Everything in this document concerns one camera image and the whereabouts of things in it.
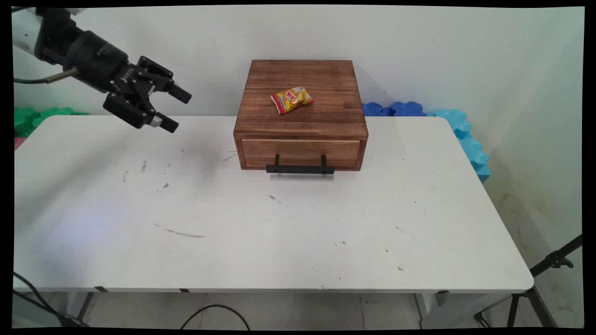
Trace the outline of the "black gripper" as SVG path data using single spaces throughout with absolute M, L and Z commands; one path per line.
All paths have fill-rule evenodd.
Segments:
M 67 8 L 34 9 L 39 23 L 34 55 L 62 67 L 58 74 L 34 82 L 49 84 L 75 78 L 100 93 L 109 93 L 103 108 L 132 127 L 148 125 L 175 132 L 179 123 L 158 112 L 148 100 L 153 89 L 188 104 L 192 95 L 177 85 L 173 73 L 144 56 L 132 63 L 126 52 L 90 30 L 81 30 L 72 15 Z

